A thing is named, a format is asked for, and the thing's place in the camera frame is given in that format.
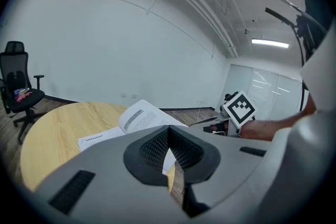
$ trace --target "open book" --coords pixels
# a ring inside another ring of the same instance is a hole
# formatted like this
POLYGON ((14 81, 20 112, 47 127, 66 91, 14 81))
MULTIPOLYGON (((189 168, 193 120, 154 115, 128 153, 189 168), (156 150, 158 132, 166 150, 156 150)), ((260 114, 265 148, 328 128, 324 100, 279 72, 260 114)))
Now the open book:
MULTIPOLYGON (((78 139, 79 149, 82 152, 98 142, 161 125, 187 127, 145 100, 140 100, 120 116, 118 127, 78 139)), ((175 161, 176 159, 169 149, 163 164, 162 173, 164 175, 174 165, 175 161)))

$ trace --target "round table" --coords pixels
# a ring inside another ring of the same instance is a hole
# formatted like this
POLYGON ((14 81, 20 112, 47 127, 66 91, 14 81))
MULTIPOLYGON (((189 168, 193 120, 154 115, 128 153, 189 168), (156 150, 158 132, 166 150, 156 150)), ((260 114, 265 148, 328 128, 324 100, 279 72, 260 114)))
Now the round table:
MULTIPOLYGON (((20 164, 26 187, 34 191, 46 176, 79 154, 78 138, 117 127, 126 109, 109 103, 73 103, 42 116, 22 145, 20 164)), ((174 174, 173 166, 167 174, 169 191, 174 174)))

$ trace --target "white wall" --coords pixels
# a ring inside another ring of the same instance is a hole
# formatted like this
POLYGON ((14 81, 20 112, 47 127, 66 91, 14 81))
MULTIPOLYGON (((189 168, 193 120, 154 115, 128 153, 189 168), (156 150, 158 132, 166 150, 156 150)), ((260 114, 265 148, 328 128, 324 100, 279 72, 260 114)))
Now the white wall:
MULTIPOLYGON (((267 61, 264 59, 239 57, 239 58, 232 58, 232 59, 226 60, 226 63, 225 63, 226 67, 224 69, 225 72, 223 75, 223 80, 225 82, 226 82, 227 75, 228 75, 231 65, 238 65, 238 66, 244 66, 244 67, 252 67, 255 69, 261 69, 261 70, 276 73, 276 74, 279 74, 279 75, 282 75, 282 76, 285 76, 291 79, 302 81, 302 78, 299 73, 300 69, 297 67, 287 66, 287 65, 283 65, 278 62, 267 61)), ((219 107, 223 104, 223 100, 224 100, 226 93, 227 92, 224 92, 224 88, 223 88, 222 95, 220 96, 217 106, 215 107, 216 111, 219 111, 219 107)))
POLYGON ((11 0, 1 17, 1 50, 22 41, 30 76, 44 74, 41 89, 53 97, 215 107, 225 83, 224 45, 185 0, 158 0, 146 15, 151 3, 11 0))

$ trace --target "chair base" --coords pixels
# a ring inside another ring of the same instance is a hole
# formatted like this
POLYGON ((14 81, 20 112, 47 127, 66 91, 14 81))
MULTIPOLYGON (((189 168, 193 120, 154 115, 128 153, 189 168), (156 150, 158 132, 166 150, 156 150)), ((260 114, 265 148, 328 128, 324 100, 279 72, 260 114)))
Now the chair base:
POLYGON ((23 141, 21 140, 21 137, 23 135, 23 132, 26 130, 28 124, 29 123, 34 124, 35 123, 34 119, 42 117, 43 115, 46 114, 46 113, 37 113, 37 114, 35 114, 34 110, 32 110, 32 109, 28 109, 25 112, 26 112, 26 116, 13 121, 13 124, 14 124, 15 127, 17 127, 17 123, 18 122, 23 122, 23 125, 21 127, 19 136, 17 138, 17 140, 18 140, 18 142, 19 142, 20 145, 22 145, 22 143, 23 143, 23 141))

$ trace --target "human arm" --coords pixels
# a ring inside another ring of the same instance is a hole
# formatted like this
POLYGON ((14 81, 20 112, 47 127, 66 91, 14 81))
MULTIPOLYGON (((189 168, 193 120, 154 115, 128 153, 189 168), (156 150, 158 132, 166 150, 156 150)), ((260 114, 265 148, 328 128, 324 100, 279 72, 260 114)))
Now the human arm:
POLYGON ((272 141, 278 130, 292 127, 299 119, 313 114, 315 110, 314 101, 309 95, 306 107, 301 112, 280 121, 249 121, 241 127, 240 135, 246 139, 272 141))

